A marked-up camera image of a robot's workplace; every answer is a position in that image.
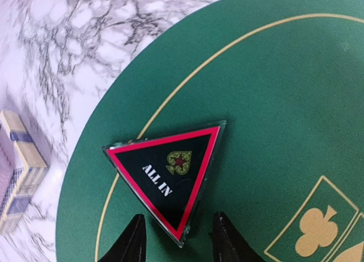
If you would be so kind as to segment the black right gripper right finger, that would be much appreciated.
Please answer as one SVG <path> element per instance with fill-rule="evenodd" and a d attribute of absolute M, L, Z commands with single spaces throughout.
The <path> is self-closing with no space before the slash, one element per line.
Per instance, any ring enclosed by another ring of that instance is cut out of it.
<path fill-rule="evenodd" d="M 213 259 L 217 262 L 263 262 L 264 260 L 248 245 L 227 215 L 218 211 L 213 215 L 213 229 L 210 233 L 213 245 Z"/>

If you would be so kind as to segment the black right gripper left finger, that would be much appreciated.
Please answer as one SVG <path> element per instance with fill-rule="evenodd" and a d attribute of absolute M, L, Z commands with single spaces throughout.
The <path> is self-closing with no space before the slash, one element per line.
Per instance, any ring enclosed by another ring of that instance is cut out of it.
<path fill-rule="evenodd" d="M 146 220 L 136 214 L 99 262 L 144 262 L 147 249 Z"/>

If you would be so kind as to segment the triangular all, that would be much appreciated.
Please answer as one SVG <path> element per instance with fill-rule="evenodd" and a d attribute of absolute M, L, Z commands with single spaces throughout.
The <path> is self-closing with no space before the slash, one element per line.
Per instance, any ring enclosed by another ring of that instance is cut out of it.
<path fill-rule="evenodd" d="M 103 153 L 161 228 L 183 247 L 226 120 L 170 136 L 114 143 Z"/>

